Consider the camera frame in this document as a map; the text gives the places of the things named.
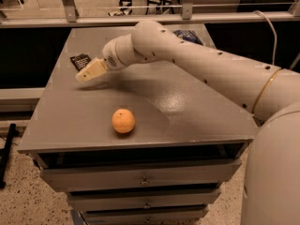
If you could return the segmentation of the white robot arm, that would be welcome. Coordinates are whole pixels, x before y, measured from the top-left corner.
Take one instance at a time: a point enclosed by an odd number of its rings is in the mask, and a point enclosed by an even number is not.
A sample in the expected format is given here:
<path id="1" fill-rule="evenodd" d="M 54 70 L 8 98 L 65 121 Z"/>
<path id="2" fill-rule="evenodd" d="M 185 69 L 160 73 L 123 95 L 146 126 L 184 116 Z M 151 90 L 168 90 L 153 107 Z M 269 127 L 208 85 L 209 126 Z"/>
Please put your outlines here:
<path id="1" fill-rule="evenodd" d="M 241 225 L 300 225 L 300 74 L 185 41 L 163 25 L 138 22 L 108 42 L 76 76 L 166 60 L 263 122 L 249 147 Z"/>

